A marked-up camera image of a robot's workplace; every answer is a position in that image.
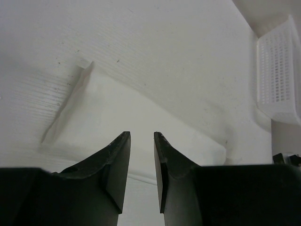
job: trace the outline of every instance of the folded white cloth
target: folded white cloth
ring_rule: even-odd
[[[131,132],[129,175],[155,183],[153,133],[199,165],[223,165],[226,149],[92,63],[43,141],[50,152],[82,160]]]

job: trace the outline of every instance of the white surface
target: white surface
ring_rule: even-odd
[[[287,20],[290,14],[301,37],[300,0],[233,0],[253,31],[261,37]]]
[[[119,215],[118,226],[164,225],[157,186],[128,178],[123,213]]]
[[[224,145],[229,164],[272,161],[256,38],[231,0],[2,0],[0,17],[1,166],[62,167],[36,144],[93,60]]]
[[[301,123],[301,44],[292,17],[258,40],[258,107],[275,121]]]
[[[223,165],[226,149],[187,126],[138,91],[115,81],[94,63],[83,71],[66,107],[43,144],[48,153],[80,161],[107,146],[121,132],[131,132],[128,173],[156,184],[153,133],[160,131],[196,164]]]

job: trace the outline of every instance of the white wall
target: white wall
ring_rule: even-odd
[[[301,37],[300,0],[233,0],[241,14],[260,37],[293,15]]]

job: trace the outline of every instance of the white plastic basket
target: white plastic basket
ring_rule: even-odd
[[[301,124],[301,45],[291,16],[257,45],[257,104],[275,121]]]

